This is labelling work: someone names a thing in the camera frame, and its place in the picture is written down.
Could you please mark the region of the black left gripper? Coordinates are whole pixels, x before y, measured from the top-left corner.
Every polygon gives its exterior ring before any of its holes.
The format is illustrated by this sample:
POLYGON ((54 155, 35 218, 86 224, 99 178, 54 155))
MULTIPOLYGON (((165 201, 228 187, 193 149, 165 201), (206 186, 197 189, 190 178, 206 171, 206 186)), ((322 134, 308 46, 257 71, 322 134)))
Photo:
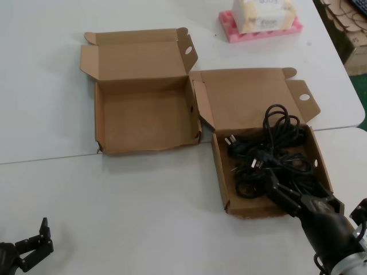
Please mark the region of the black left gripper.
POLYGON ((29 271, 53 251, 48 219, 45 217, 42 219, 38 235, 16 242, 15 245, 1 242, 1 275, 15 274, 18 269, 19 254, 30 252, 25 258, 19 260, 19 268, 22 271, 29 271))

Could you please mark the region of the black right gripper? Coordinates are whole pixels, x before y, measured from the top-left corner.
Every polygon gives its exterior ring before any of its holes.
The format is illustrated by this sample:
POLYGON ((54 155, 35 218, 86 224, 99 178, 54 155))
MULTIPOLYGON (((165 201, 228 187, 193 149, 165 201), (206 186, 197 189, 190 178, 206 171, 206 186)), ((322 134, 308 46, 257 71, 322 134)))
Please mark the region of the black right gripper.
POLYGON ((299 214, 304 233, 320 258, 345 258, 360 252, 360 245, 344 216, 344 204, 335 196, 304 195, 279 182, 268 169, 267 196, 292 217, 299 214))

